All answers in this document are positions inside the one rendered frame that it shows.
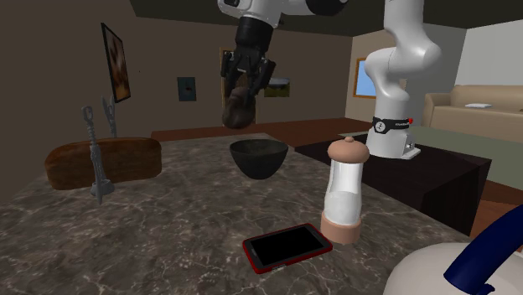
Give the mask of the small blue-green wall picture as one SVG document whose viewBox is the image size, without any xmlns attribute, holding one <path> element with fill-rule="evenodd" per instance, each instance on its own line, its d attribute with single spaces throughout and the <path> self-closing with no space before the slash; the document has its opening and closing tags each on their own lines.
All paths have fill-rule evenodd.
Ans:
<svg viewBox="0 0 523 295">
<path fill-rule="evenodd" d="M 196 101 L 196 85 L 194 77 L 178 77 L 179 101 Z"/>
</svg>

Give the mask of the beige sofa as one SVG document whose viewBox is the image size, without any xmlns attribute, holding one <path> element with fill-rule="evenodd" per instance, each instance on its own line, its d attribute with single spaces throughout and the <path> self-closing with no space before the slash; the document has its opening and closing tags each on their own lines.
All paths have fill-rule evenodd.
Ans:
<svg viewBox="0 0 523 295">
<path fill-rule="evenodd" d="M 456 85 L 427 93 L 422 125 L 523 143 L 523 85 Z"/>
</svg>

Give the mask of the large dark-framed wall picture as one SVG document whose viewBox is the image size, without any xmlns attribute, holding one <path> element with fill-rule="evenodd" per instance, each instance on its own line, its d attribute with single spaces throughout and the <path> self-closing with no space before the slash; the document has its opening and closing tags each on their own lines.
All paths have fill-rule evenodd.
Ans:
<svg viewBox="0 0 523 295">
<path fill-rule="evenodd" d="M 105 23 L 101 23 L 101 31 L 113 98 L 119 103 L 131 97 L 123 42 Z"/>
</svg>

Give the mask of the brown potato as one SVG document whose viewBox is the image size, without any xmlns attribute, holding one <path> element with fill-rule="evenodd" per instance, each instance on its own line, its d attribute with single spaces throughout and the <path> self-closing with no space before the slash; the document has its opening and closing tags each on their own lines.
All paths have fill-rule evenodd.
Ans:
<svg viewBox="0 0 523 295">
<path fill-rule="evenodd" d="M 237 86 L 225 99 L 225 108 L 222 113 L 222 123 L 230 129 L 242 129 L 250 126 L 256 117 L 256 103 L 244 105 L 247 98 L 248 87 Z"/>
</svg>

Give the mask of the brown bread loaf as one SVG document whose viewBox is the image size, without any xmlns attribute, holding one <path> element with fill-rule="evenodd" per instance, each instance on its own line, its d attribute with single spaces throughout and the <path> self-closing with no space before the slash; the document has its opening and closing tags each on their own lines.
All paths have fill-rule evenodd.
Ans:
<svg viewBox="0 0 523 295">
<path fill-rule="evenodd" d="M 162 171 L 162 147 L 152 138 L 102 138 L 97 144 L 106 177 L 114 184 L 150 179 Z M 44 166 L 54 189 L 79 189 L 94 183 L 90 145 L 88 141 L 73 142 L 49 153 Z"/>
</svg>

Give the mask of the clear salt grinder, tan cap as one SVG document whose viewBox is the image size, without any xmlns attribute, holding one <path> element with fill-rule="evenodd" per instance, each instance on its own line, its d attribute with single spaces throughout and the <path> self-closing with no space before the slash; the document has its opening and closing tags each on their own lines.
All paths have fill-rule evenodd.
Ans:
<svg viewBox="0 0 523 295">
<path fill-rule="evenodd" d="M 320 230 L 332 242 L 355 243 L 360 238 L 362 224 L 362 173 L 370 152 L 364 143 L 345 137 L 329 145 L 328 155 L 329 183 Z"/>
</svg>

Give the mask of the window with wooden frame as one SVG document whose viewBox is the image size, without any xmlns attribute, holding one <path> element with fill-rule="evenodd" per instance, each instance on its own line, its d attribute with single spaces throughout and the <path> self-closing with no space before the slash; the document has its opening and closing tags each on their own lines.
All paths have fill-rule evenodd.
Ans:
<svg viewBox="0 0 523 295">
<path fill-rule="evenodd" d="M 365 72 L 365 58 L 358 58 L 356 60 L 353 96 L 375 99 L 375 87 L 373 81 Z"/>
</svg>

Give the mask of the landscape wall picture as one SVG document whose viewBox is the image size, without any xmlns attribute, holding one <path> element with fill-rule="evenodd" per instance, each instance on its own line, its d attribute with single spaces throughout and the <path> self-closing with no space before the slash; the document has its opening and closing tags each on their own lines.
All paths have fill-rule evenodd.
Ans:
<svg viewBox="0 0 523 295">
<path fill-rule="evenodd" d="M 264 89 L 265 97 L 289 97 L 290 79 L 272 77 L 267 87 Z"/>
</svg>

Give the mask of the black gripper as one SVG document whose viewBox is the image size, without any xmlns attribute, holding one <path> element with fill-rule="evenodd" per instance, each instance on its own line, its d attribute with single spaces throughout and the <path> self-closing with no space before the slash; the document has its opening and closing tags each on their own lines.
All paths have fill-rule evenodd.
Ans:
<svg viewBox="0 0 523 295">
<path fill-rule="evenodd" d="M 272 39 L 273 27 L 256 18 L 240 17 L 236 30 L 234 51 L 224 51 L 221 58 L 220 76 L 223 78 L 223 91 L 231 92 L 245 71 L 242 66 L 246 56 L 259 62 L 249 74 L 249 96 L 254 97 L 265 89 L 272 78 L 276 63 L 263 59 Z"/>
</svg>

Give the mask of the dark robot stand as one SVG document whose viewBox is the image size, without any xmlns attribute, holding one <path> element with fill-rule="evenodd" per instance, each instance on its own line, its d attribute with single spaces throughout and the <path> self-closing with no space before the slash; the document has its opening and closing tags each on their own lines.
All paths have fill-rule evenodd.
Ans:
<svg viewBox="0 0 523 295">
<path fill-rule="evenodd" d="M 362 182 L 469 235 L 492 161 L 436 147 L 420 149 L 407 160 L 370 156 Z"/>
</svg>

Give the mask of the grey corkscrew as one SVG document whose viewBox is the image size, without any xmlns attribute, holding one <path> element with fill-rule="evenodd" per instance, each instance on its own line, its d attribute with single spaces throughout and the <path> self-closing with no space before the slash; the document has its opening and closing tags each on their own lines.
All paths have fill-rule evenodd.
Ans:
<svg viewBox="0 0 523 295">
<path fill-rule="evenodd" d="M 96 196 L 98 204 L 102 204 L 103 196 L 111 194 L 115 190 L 115 186 L 110 179 L 105 175 L 101 160 L 101 149 L 96 141 L 96 133 L 93 122 L 93 111 L 91 106 L 83 106 L 81 108 L 83 118 L 87 126 L 87 132 L 90 139 L 91 161 L 93 164 L 95 181 L 91 185 L 91 194 Z"/>
</svg>

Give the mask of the dark bowl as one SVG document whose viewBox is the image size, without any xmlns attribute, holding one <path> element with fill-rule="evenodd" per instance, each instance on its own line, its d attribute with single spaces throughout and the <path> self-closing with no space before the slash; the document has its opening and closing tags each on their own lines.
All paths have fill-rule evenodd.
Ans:
<svg viewBox="0 0 523 295">
<path fill-rule="evenodd" d="M 250 179 L 270 178 L 287 156 L 288 145 L 272 139 L 245 139 L 230 145 L 230 154 L 240 171 Z"/>
</svg>

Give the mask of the red phone, black screen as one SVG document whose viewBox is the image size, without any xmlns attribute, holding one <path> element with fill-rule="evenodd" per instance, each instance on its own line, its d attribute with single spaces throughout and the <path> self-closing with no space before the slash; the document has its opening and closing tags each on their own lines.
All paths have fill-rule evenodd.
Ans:
<svg viewBox="0 0 523 295">
<path fill-rule="evenodd" d="M 310 223 L 246 239 L 242 246 L 256 274 L 271 272 L 333 250 L 332 243 Z"/>
</svg>

